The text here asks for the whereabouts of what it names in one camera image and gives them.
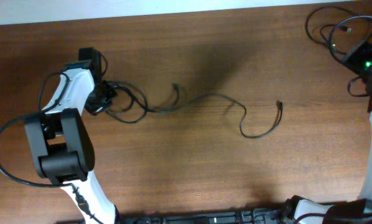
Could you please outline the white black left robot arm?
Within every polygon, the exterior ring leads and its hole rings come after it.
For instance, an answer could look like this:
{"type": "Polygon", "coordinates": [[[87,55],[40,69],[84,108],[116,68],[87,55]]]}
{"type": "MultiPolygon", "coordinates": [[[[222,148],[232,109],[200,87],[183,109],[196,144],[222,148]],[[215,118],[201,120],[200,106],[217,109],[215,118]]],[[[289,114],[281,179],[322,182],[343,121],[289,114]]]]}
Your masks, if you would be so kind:
{"type": "Polygon", "coordinates": [[[78,207],[85,223],[117,223],[116,206],[101,188],[95,152],[81,114],[101,83],[101,62],[80,60],[59,72],[60,83],[41,115],[26,119],[32,160],[41,178],[58,185],[78,207]]]}

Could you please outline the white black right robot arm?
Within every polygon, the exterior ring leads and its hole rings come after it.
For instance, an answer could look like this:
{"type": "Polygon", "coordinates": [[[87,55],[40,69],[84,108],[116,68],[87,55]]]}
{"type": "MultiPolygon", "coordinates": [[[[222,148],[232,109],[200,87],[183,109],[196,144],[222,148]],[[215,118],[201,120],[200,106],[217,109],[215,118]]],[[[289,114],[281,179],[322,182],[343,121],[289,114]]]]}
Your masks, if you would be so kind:
{"type": "Polygon", "coordinates": [[[293,223],[372,223],[372,43],[363,40],[342,58],[341,63],[363,79],[369,98],[371,144],[365,182],[352,202],[321,205],[299,199],[293,211],[293,223]]]}

